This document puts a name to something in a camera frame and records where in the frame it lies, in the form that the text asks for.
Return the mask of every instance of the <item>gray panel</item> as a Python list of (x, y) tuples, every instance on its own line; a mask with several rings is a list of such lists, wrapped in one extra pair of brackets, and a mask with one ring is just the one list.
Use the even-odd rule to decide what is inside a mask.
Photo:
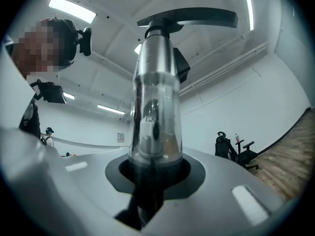
[(290, 32), (284, 30), (280, 32), (275, 53), (298, 79), (311, 106), (315, 106), (314, 54)]
[(311, 106), (315, 106), (314, 43), (298, 7), (288, 0), (282, 0), (282, 24), (275, 53), (296, 76)]

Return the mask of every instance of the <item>transparent cylinder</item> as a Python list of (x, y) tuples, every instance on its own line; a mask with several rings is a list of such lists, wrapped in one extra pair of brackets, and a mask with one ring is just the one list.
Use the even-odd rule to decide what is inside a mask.
[(180, 83), (169, 73), (134, 79), (129, 159), (136, 164), (171, 164), (182, 159)]

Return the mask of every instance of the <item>white curved wall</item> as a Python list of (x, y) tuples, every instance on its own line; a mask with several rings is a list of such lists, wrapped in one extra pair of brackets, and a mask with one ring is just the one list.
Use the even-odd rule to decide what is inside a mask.
[(235, 144), (255, 141), (260, 152), (279, 139), (310, 103), (290, 69), (275, 55), (181, 97), (183, 146), (215, 153), (217, 132)]
[[(112, 118), (98, 116), (70, 106), (37, 101), (40, 130), (54, 130), (55, 147), (61, 155), (91, 154), (129, 146), (129, 125)], [(125, 134), (125, 142), (117, 142), (117, 133)]]

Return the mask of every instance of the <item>white ceiling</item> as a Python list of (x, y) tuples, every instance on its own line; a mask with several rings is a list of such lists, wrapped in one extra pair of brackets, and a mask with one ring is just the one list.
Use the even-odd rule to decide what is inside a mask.
[[(91, 27), (91, 56), (77, 53), (74, 64), (59, 74), (36, 76), (60, 83), (64, 91), (74, 94), (76, 99), (68, 100), (68, 105), (113, 118), (121, 116), (97, 109), (96, 106), (102, 104), (126, 112), (131, 107), (132, 75), (137, 60), (134, 49), (143, 41), (146, 30), (137, 27), (138, 20), (183, 7), (214, 7), (238, 14), (236, 29), (184, 26), (180, 32), (171, 34), (173, 46), (179, 48), (191, 65), (189, 77), (182, 87), (187, 87), (266, 41), (265, 32), (260, 29), (263, 24), (249, 31), (246, 0), (68, 0), (97, 13), (92, 24), (49, 8), (49, 1), (30, 0), (9, 33), (17, 41), (18, 32), (24, 31), (24, 26), (56, 15), (73, 20), (78, 29)], [(253, 1), (255, 22), (264, 22), (266, 5), (263, 0), (257, 1)]]

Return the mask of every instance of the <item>white wall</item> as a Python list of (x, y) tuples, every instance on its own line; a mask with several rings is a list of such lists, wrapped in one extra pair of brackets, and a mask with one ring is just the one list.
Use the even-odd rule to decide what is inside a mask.
[(260, 152), (310, 106), (295, 76), (275, 55), (228, 76), (181, 97), (183, 146), (214, 154), (217, 132), (223, 131), (233, 145), (237, 133), (243, 145), (255, 141), (251, 150)]
[(315, 58), (312, 36), (307, 32), (299, 8), (282, 0), (281, 31), (276, 55), (291, 69), (301, 83), (312, 107), (315, 107)]
[[(67, 105), (38, 101), (40, 129), (54, 130), (59, 153), (89, 154), (120, 146), (129, 146), (129, 125)], [(125, 142), (117, 142), (117, 133), (125, 134)]]

